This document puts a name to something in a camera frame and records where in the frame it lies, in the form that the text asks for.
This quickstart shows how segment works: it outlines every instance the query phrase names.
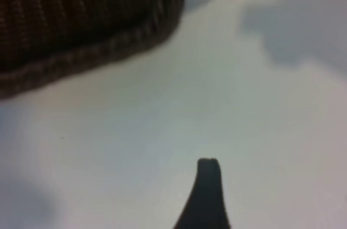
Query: woven texture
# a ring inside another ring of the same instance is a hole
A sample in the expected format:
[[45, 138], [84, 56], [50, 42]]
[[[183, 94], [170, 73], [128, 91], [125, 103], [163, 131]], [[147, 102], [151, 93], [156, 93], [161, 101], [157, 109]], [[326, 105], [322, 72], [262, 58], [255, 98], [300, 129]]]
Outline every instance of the woven texture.
[[183, 0], [0, 0], [0, 98], [164, 41]]

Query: white surface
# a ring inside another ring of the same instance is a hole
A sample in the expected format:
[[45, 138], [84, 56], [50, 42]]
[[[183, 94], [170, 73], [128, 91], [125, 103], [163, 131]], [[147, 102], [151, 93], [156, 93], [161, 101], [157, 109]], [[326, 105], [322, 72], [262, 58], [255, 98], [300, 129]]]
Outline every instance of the white surface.
[[200, 157], [233, 229], [347, 228], [347, 0], [187, 2], [148, 55], [0, 104], [1, 229], [172, 228]]

